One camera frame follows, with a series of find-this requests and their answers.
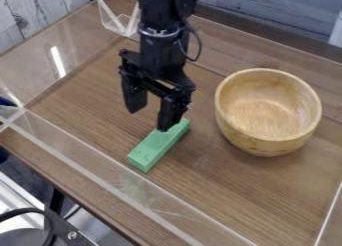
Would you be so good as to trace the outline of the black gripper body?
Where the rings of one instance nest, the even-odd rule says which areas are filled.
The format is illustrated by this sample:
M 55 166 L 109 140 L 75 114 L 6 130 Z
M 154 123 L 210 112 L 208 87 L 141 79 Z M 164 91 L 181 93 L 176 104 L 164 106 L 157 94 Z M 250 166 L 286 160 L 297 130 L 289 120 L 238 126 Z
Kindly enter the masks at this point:
M 172 94 L 193 94 L 196 84 L 185 72 L 185 65 L 192 57 L 188 54 L 190 34 L 188 26 L 154 30 L 140 27 L 140 50 L 122 49 L 119 71 L 129 73 L 142 81 L 148 93 L 160 98 Z

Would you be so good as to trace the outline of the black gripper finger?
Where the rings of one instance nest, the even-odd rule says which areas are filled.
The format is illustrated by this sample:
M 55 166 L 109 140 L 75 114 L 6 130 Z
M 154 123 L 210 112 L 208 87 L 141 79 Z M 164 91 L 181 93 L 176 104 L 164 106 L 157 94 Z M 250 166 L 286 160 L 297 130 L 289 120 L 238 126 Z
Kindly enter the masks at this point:
M 162 99 L 157 129 L 168 132 L 177 125 L 192 104 L 190 94 L 172 94 Z
M 121 75 L 125 104 L 129 112 L 134 114 L 148 105 L 148 89 L 141 79 L 134 77 L 128 70 L 122 70 Z

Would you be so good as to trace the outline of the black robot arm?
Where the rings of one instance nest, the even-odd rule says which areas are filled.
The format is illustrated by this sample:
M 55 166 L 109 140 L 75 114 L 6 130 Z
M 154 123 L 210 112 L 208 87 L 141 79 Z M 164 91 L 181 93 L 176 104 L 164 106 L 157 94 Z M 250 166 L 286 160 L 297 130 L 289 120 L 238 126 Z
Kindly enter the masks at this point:
M 152 94 L 161 98 L 157 129 L 177 125 L 192 104 L 196 83 L 185 73 L 193 59 L 188 55 L 190 38 L 197 32 L 188 21 L 197 0 L 140 0 L 138 51 L 119 51 L 122 91 L 129 111 L 137 113 Z

